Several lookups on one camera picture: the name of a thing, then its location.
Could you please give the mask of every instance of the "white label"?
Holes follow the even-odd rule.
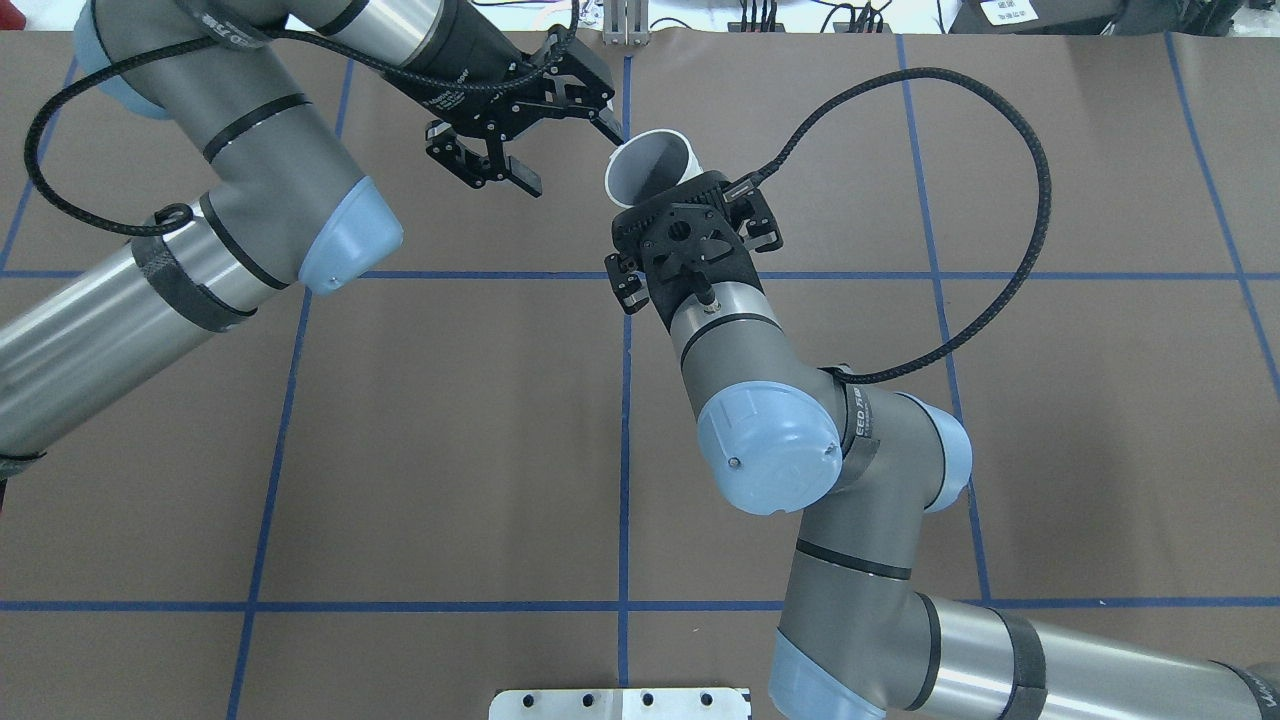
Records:
[[[1032,0],[987,0],[982,4],[982,12],[993,26],[1011,26],[1038,20]]]

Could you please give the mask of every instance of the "light blue joint cap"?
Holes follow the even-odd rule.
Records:
[[[884,710],[846,688],[776,630],[769,697],[790,720],[883,720]]]
[[[81,17],[76,20],[74,38],[76,61],[79,63],[79,67],[84,70],[86,76],[96,73],[97,70],[101,70],[111,64],[110,58],[106,55],[106,50],[102,47],[102,41],[97,37],[97,26],[93,22],[92,0],[84,3],[84,9],[81,10]],[[99,87],[102,88],[102,92],[114,97],[120,105],[124,105],[124,108],[132,113],[154,120],[169,119],[168,110],[143,97],[120,76],[115,76]]]
[[[404,228],[365,176],[342,199],[302,260],[298,279],[329,295],[358,278],[404,242]]]
[[[698,414],[698,445],[730,505],[753,515],[791,512],[836,484],[844,457],[831,414],[791,386],[730,386]]]
[[[969,484],[969,477],[973,475],[973,445],[969,442],[969,433],[965,432],[960,420],[952,418],[950,413],[938,410],[914,395],[905,392],[899,395],[913,400],[924,409],[929,420],[933,421],[933,429],[938,430],[938,439],[942,441],[942,489],[924,511],[946,510],[960,497],[965,486]]]

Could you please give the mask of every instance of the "blue grid line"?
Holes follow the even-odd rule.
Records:
[[[63,87],[72,83],[72,78],[76,77],[76,68],[78,63],[76,58],[72,56],[72,61],[67,65],[67,74],[63,77]],[[49,142],[54,138],[54,131],[58,129],[58,118],[63,114],[61,110],[54,113],[54,117],[49,119],[49,127],[45,128],[45,137],[40,140],[40,146],[36,147],[36,160],[41,161],[45,159],[45,151],[49,150]],[[36,187],[27,179],[27,184],[22,188],[22,195],[18,197],[18,206],[13,211],[13,220],[9,222],[9,232],[5,233],[4,247],[0,249],[0,270],[4,270],[9,264],[9,255],[13,252],[13,243],[18,240],[18,228],[22,227],[22,217],[27,213],[27,202],[31,200],[31,193]]]
[[[897,65],[906,69],[906,42],[902,36],[895,36],[897,41]],[[929,211],[929,192],[924,181],[924,158],[920,154],[920,136],[915,124],[915,106],[911,102],[911,83],[902,83],[902,104],[906,108],[906,129],[911,140],[911,159],[915,163],[915,188],[920,199],[920,218],[924,223],[924,245],[929,255],[929,273],[933,281],[933,304],[938,314],[938,333],[942,341],[951,338],[951,328],[947,324],[946,297],[942,292],[942,269],[938,264],[938,247],[933,237],[933,215]],[[947,355],[943,361],[947,368],[947,384],[951,388],[951,407],[956,420],[964,424],[964,406],[960,404],[960,382],[956,377],[955,359]],[[987,550],[982,537],[982,516],[978,512],[978,492],[974,488],[973,478],[969,478],[969,530],[973,537],[974,566],[978,570],[978,591],[983,600],[991,598],[991,579],[987,574]]]
[[[476,612],[617,612],[612,600],[564,601],[275,601],[259,602],[257,612],[408,612],[408,614],[476,614]]]
[[[244,605],[164,600],[0,600],[0,612],[243,612]]]
[[[0,270],[0,278],[77,278],[84,270]],[[591,270],[370,270],[364,279],[375,281],[605,281],[603,272]],[[1006,270],[941,270],[943,281],[1007,281],[1012,277]],[[1244,273],[1251,282],[1280,281],[1280,273]],[[933,273],[927,270],[774,270],[760,273],[765,281],[932,281]],[[1187,282],[1213,281],[1236,282],[1235,273],[1097,273],[1071,270],[1034,272],[1033,281],[1140,281],[1140,282]]]
[[[781,600],[636,600],[632,612],[781,612]]]
[[[275,495],[280,487],[280,470],[284,466],[284,441],[289,433],[289,420],[293,418],[293,398],[298,387],[298,364],[302,360],[302,345],[307,334],[310,316],[311,291],[308,290],[302,295],[302,311],[298,314],[298,331],[293,340],[293,357],[289,361],[289,375],[284,389],[284,407],[280,410],[280,425],[275,434],[275,455],[271,459],[271,475],[266,484],[262,524],[259,528],[257,550],[253,553],[253,574],[250,578],[248,601],[244,603],[244,621],[241,626],[239,650],[236,655],[236,671],[232,675],[232,691],[227,701],[228,720],[234,720],[236,714],[239,711],[241,689],[244,687],[244,670],[248,667],[248,652],[253,641],[257,598],[262,588],[262,568],[266,564],[266,543],[271,536],[271,520],[275,515]]]
[[[376,281],[607,281],[604,272],[556,270],[370,270],[364,279]]]
[[[1110,607],[1280,607],[1280,596],[968,598],[966,605],[1000,610],[1093,610]],[[264,601],[271,614],[502,614],[616,612],[614,601]],[[247,602],[143,600],[4,600],[0,612],[243,612]],[[781,600],[634,600],[630,612],[778,612]]]
[[[46,278],[78,278],[83,270],[0,270],[0,278],[15,279],[46,279]]]
[[[622,59],[622,137],[631,138],[631,55]],[[618,459],[618,687],[631,683],[631,315],[622,316],[622,418]]]
[[[1271,354],[1271,343],[1267,341],[1266,328],[1262,327],[1262,318],[1258,315],[1258,306],[1253,302],[1253,292],[1249,290],[1249,281],[1244,275],[1244,265],[1240,263],[1240,252],[1235,246],[1235,237],[1231,234],[1231,225],[1226,222],[1226,211],[1222,209],[1222,199],[1217,193],[1217,183],[1213,182],[1213,173],[1208,168],[1208,159],[1201,146],[1199,133],[1196,131],[1196,119],[1192,117],[1192,105],[1187,97],[1187,87],[1183,85],[1183,72],[1178,65],[1178,53],[1174,50],[1172,33],[1165,33],[1165,50],[1169,53],[1169,65],[1174,70],[1174,85],[1178,87],[1178,100],[1183,105],[1183,118],[1187,120],[1187,132],[1192,138],[1192,147],[1196,150],[1196,159],[1199,161],[1201,174],[1204,176],[1204,186],[1208,187],[1210,200],[1213,201],[1213,214],[1217,215],[1217,224],[1222,229],[1222,241],[1226,242],[1226,252],[1231,256],[1231,266],[1235,268],[1236,281],[1240,283],[1240,295],[1244,296],[1244,305],[1249,310],[1249,319],[1253,322],[1253,333],[1262,347],[1262,357],[1266,360],[1267,370],[1271,373],[1271,387],[1275,389],[1276,400],[1280,400],[1280,370],[1276,369],[1276,359]]]

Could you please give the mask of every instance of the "black strap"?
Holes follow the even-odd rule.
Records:
[[[1219,665],[1235,673],[1238,678],[1244,680],[1249,692],[1253,693],[1253,700],[1258,702],[1258,712],[1262,714],[1262,720],[1280,720],[1280,688],[1276,688],[1276,685],[1257,673],[1251,673],[1226,662],[1219,662]]]
[[[262,105],[259,105],[257,108],[250,110],[248,113],[244,113],[238,119],[232,120],[229,126],[219,131],[218,135],[215,135],[212,140],[210,140],[205,145],[205,150],[202,151],[202,154],[205,155],[205,161],[212,163],[214,158],[216,158],[218,154],[221,152],[224,147],[230,145],[232,141],[248,132],[248,129],[252,128],[253,126],[265,122],[271,115],[283,113],[289,108],[297,108],[298,105],[310,105],[310,104],[311,101],[307,100],[307,96],[305,94],[296,92],[293,95],[285,95],[284,97],[276,97],[270,102],[264,102]]]
[[[338,17],[326,22],[325,24],[316,28],[316,32],[324,36],[338,35],[339,32],[347,29],[351,20],[356,19],[356,15],[365,10],[369,5],[369,0],[352,0],[347,9],[338,13]]]
[[[1030,620],[991,609],[1009,630],[1014,646],[1014,689],[997,720],[1038,720],[1044,711],[1044,647]]]
[[[151,283],[156,295],[164,299],[179,315],[211,333],[224,333],[253,316],[257,310],[244,313],[227,305],[207,287],[196,284],[178,264],[173,251],[159,237],[134,237],[129,242],[133,261]]]
[[[733,322],[737,322],[737,320],[760,320],[762,323],[768,323],[768,324],[778,328],[780,331],[782,329],[782,325],[780,325],[773,319],[765,318],[764,315],[756,315],[755,313],[737,313],[735,315],[724,315],[723,318],[716,318],[714,320],[712,320],[712,322],[707,323],[705,325],[698,328],[698,331],[694,333],[694,336],[689,338],[689,342],[685,343],[684,350],[680,351],[680,366],[681,368],[685,366],[685,357],[689,356],[689,351],[694,348],[694,343],[698,342],[698,338],[700,338],[704,334],[714,331],[716,328],[723,325],[724,323],[733,323]]]
[[[899,568],[896,565],[884,565],[882,562],[876,562],[872,560],[863,560],[861,557],[855,557],[852,555],[845,555],[844,552],[836,552],[835,550],[828,550],[820,544],[813,544],[805,539],[796,541],[796,550],[808,555],[809,557],[817,557],[832,565],[840,565],[841,568],[849,568],[850,570],[858,570],[859,573],[870,573],[872,575],[879,575],[882,578],[890,578],[892,580],[910,580],[911,569]]]
[[[223,224],[223,219],[219,218],[218,213],[214,210],[214,204],[209,201],[207,192],[200,197],[200,211],[205,215],[205,222],[209,223],[209,228],[214,231],[218,240],[223,241],[223,247],[225,247],[227,251],[232,254],[232,258],[236,258],[236,261],[243,265],[251,275],[257,278],[260,283],[273,290],[284,290],[289,287],[289,283],[275,279],[275,275],[268,273],[262,265],[255,263],[253,259],[248,256],[248,252],[244,252],[244,249],[236,242],[230,231],[228,231],[227,225]]]
[[[0,455],[0,478],[12,478],[18,473],[26,470],[32,462],[44,457],[45,454],[40,455],[24,455],[22,457],[12,457],[9,455]]]
[[[919,710],[933,694],[933,685],[938,684],[938,667],[942,666],[942,624],[938,621],[938,609],[927,594],[915,593],[924,603],[924,612],[929,616],[929,667],[924,673],[924,684],[920,693],[915,696],[911,705],[904,710]]]

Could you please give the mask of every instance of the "bolt hole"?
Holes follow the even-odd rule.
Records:
[[[680,242],[682,240],[689,240],[689,236],[694,234],[694,228],[691,228],[685,220],[676,220],[667,228],[667,234],[671,236],[671,240]]]

